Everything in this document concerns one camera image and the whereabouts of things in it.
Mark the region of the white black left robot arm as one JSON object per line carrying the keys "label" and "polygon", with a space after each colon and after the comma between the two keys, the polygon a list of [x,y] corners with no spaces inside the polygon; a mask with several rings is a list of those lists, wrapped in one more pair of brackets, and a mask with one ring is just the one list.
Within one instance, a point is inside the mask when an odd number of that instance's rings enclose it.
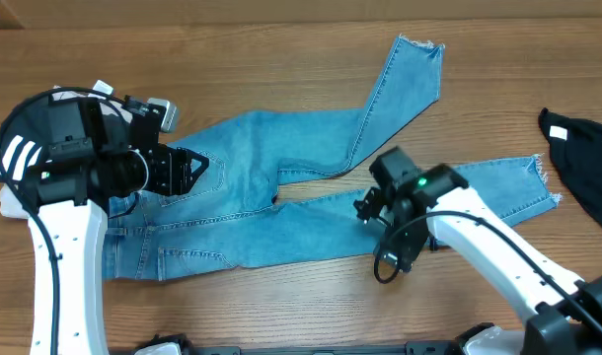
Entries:
{"label": "white black left robot arm", "polygon": [[159,141],[177,107],[98,95],[58,100],[43,93],[19,114],[38,119],[41,152],[20,189],[36,217],[34,354],[106,354],[102,253],[110,200],[141,190],[191,191],[208,158]]}

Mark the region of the blue denim jeans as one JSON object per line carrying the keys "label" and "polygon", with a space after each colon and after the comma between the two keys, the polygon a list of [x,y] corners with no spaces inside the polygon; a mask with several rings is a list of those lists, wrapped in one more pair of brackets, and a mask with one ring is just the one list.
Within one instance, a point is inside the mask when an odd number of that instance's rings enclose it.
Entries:
{"label": "blue denim jeans", "polygon": [[358,219],[363,189],[285,200],[289,184],[359,166],[440,97],[445,47],[397,37],[364,106],[242,113],[177,141],[209,161],[191,191],[110,203],[105,280],[168,281],[371,253],[383,234]]}

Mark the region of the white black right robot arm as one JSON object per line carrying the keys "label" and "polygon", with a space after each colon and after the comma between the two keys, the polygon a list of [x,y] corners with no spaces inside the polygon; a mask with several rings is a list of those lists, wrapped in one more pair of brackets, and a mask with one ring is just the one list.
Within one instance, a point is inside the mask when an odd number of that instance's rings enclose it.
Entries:
{"label": "white black right robot arm", "polygon": [[409,354],[602,354],[602,277],[584,281],[502,222],[469,182],[441,164],[420,170],[400,149],[380,155],[377,184],[354,202],[357,216],[385,227],[374,252],[399,274],[436,239],[463,256],[523,324],[481,323],[444,344],[409,345]]}

